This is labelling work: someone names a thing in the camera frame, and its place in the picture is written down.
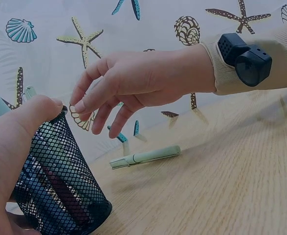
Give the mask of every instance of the ribbed knit sleeve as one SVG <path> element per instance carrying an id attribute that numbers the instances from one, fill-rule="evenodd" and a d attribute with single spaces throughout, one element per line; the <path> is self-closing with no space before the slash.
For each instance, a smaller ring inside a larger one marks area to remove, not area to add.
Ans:
<path id="1" fill-rule="evenodd" d="M 245 85 L 238 78 L 234 67 L 224 62 L 217 46 L 220 37 L 221 35 L 217 35 L 201 41 L 201 44 L 209 53 L 214 67 L 216 94 L 225 95 L 287 87 L 287 23 L 269 32 L 240 35 L 248 45 L 258 45 L 272 58 L 269 77 L 256 87 Z"/>

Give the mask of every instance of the beige sleeve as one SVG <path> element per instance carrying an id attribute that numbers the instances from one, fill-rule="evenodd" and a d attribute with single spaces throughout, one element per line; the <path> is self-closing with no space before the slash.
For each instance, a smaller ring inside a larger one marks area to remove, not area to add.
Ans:
<path id="1" fill-rule="evenodd" d="M 220 37 L 221 34 L 206 38 L 200 43 L 206 48 L 212 60 L 217 89 L 215 94 L 225 95 L 287 87 L 287 23 L 270 32 L 240 35 L 248 45 L 259 45 L 272 58 L 269 77 L 256 87 L 245 85 L 238 78 L 235 69 L 224 62 L 217 46 Z"/>

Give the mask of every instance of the wood grain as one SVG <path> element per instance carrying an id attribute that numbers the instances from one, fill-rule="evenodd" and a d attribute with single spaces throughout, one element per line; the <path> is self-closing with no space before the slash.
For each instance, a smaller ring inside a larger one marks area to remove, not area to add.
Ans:
<path id="1" fill-rule="evenodd" d="M 178 144 L 178 157 L 112 170 L 120 146 L 90 165 L 113 204 L 92 234 L 287 234 L 287 89 L 201 112 L 207 123 L 190 111 L 129 139 L 132 153 Z"/>

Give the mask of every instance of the patterned backdrop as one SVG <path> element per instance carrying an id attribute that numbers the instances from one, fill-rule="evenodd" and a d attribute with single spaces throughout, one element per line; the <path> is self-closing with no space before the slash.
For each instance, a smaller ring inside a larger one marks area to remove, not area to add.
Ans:
<path id="1" fill-rule="evenodd" d="M 173 127 L 192 109 L 199 125 L 210 117 L 201 107 L 225 96 L 189 94 L 173 104 L 145 108 L 126 124 L 119 138 L 108 130 L 95 136 L 69 105 L 70 93 L 89 63 L 119 50 L 174 50 L 205 37 L 237 32 L 254 34 L 287 22 L 287 0 L 0 0 L 0 95 L 16 109 L 32 85 L 40 94 L 60 98 L 83 154 L 95 159 L 133 135 L 163 121 Z M 256 99 L 266 92 L 252 92 Z M 121 107 L 114 109 L 107 126 Z"/>

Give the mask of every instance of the human hand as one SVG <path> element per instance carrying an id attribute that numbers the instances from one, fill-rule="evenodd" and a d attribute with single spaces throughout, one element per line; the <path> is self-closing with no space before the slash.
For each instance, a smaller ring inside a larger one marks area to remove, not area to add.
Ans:
<path id="1" fill-rule="evenodd" d="M 62 102 L 36 95 L 21 107 L 0 117 L 0 234 L 37 235 L 22 215 L 5 211 L 6 202 L 18 180 L 29 153 L 31 139 L 45 121 L 62 110 Z"/>
<path id="2" fill-rule="evenodd" d="M 92 132 L 100 134 L 112 109 L 123 102 L 110 129 L 110 138 L 115 138 L 139 109 L 172 103 L 193 92 L 214 92 L 214 83 L 213 66 L 202 45 L 176 51 L 120 52 L 87 67 L 70 103 L 82 121 L 99 109 Z"/>

